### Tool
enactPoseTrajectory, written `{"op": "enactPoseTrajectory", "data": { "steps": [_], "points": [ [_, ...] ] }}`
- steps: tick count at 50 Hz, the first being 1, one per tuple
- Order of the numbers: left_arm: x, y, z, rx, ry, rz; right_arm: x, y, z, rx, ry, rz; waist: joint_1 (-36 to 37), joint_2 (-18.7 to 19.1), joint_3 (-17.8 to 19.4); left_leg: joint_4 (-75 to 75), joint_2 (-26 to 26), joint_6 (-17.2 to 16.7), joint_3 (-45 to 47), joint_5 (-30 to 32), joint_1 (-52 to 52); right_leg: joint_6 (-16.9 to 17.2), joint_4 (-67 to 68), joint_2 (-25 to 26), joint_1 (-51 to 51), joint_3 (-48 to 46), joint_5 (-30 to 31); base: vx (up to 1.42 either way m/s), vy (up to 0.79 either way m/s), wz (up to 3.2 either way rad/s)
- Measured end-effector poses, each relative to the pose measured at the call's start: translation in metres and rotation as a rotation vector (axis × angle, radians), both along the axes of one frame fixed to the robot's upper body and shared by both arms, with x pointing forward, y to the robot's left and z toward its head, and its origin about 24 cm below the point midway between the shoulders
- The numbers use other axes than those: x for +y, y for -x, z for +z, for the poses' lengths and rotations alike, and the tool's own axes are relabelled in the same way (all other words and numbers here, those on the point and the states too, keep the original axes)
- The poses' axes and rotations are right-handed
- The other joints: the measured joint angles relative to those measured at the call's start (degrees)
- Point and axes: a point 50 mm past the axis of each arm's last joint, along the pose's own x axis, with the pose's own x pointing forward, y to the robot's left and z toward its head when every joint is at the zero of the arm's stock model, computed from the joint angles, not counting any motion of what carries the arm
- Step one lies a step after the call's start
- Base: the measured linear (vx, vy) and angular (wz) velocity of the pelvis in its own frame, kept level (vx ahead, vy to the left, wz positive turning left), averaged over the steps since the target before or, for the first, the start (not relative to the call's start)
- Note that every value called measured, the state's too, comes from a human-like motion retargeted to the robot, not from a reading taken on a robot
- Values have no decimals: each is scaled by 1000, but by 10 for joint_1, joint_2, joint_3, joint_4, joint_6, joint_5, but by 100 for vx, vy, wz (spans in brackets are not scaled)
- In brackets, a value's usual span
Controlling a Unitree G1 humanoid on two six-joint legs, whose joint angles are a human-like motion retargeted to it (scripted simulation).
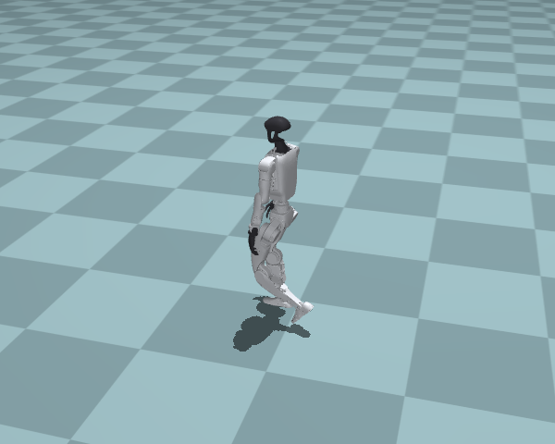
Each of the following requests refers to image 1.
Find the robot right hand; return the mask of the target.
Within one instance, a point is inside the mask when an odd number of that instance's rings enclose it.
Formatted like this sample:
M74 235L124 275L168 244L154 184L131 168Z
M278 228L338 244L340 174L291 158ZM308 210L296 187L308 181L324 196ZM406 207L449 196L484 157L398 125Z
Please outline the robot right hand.
M273 200L273 201L274 201L274 200ZM272 210L272 209L274 208L273 201L271 201L271 203L269 203L269 204L265 207L265 210L266 210L266 209L270 206L270 207L268 208L268 210L267 210L266 218L268 218L268 214L269 214L270 210ZM269 218L269 219L270 219L270 218Z

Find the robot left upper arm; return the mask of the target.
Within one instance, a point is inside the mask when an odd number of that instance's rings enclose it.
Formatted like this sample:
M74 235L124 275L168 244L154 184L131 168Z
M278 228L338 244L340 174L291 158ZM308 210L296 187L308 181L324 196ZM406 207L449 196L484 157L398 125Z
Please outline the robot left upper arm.
M271 177L276 168L276 158L267 156L262 159L258 165L259 170L259 190L261 195L261 204L267 204L270 201L269 191L271 186Z

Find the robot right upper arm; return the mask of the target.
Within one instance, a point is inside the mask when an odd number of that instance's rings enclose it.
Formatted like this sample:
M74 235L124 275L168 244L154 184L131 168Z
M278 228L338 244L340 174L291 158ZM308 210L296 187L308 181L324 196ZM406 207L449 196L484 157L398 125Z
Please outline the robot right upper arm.
M296 145L293 145L293 144L290 144L290 143L288 143L288 145L291 145L291 146L293 146L293 148L294 148L294 149L295 149L295 151L296 151L296 154L297 154L297 160L298 160L298 154L299 154L300 148L299 148L298 146L296 146Z

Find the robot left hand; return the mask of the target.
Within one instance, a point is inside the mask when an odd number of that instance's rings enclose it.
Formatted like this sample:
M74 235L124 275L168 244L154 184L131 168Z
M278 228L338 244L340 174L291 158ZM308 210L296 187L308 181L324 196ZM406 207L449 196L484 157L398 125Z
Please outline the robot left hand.
M253 247L253 246L254 246L254 238L255 238L255 236L258 235L258 228L253 228L253 229L252 229L252 233L251 233L250 230L249 230L249 231L248 231L248 234L249 234L248 242L249 242L249 246L250 246L251 252L252 252L254 255L259 255L258 252L255 251L256 248Z

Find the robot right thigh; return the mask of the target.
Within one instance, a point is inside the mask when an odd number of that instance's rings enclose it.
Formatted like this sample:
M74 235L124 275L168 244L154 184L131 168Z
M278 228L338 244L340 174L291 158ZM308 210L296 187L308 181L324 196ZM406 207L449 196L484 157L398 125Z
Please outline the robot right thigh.
M293 211L294 211L294 215L293 215L292 222L294 221L294 219L295 219L296 216L298 215L298 212L295 211L294 208L293 208ZM292 223L292 222L291 222L291 223ZM269 251L268 256L266 257L266 261L267 261L269 264L271 264L271 265L276 265L276 264L278 264L278 263L282 260L282 253L281 253L281 251L276 247L276 245L277 245L277 243L281 240L281 238L282 238L282 236L283 236L285 230L286 230L286 229L283 229L282 231L280 231L280 234L279 234L279 236L278 236L278 238L277 238L277 240L276 240L275 242L273 242L273 243L271 242L271 243L272 243L272 244L271 244L271 248L270 248L270 251Z

